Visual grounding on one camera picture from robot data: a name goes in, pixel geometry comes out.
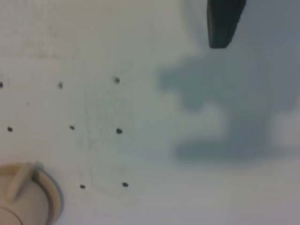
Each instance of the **small black hole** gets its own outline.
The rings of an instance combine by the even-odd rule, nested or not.
[[[120,83],[120,78],[114,77],[114,78],[113,78],[113,81],[114,81],[115,83]]]
[[[59,89],[62,89],[62,88],[63,88],[63,86],[64,86],[64,84],[63,84],[62,82],[59,82],[59,83],[58,83],[58,87],[59,87]]]
[[[117,128],[116,131],[117,131],[117,134],[119,134],[119,135],[123,133],[123,131],[120,128]]]

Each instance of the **wall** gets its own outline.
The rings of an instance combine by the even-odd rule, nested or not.
[[[299,6],[211,50],[205,0],[1,0],[0,163],[44,165],[58,225],[296,224]]]

